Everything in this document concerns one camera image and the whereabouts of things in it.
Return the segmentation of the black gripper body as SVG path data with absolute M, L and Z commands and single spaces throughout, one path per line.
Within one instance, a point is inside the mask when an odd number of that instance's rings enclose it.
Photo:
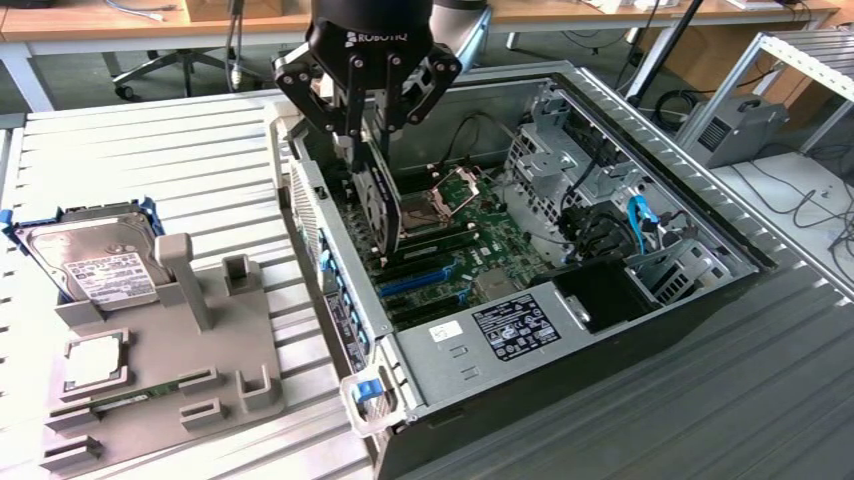
M 309 51 L 341 94 L 402 85 L 430 52 L 430 1 L 314 1 Z

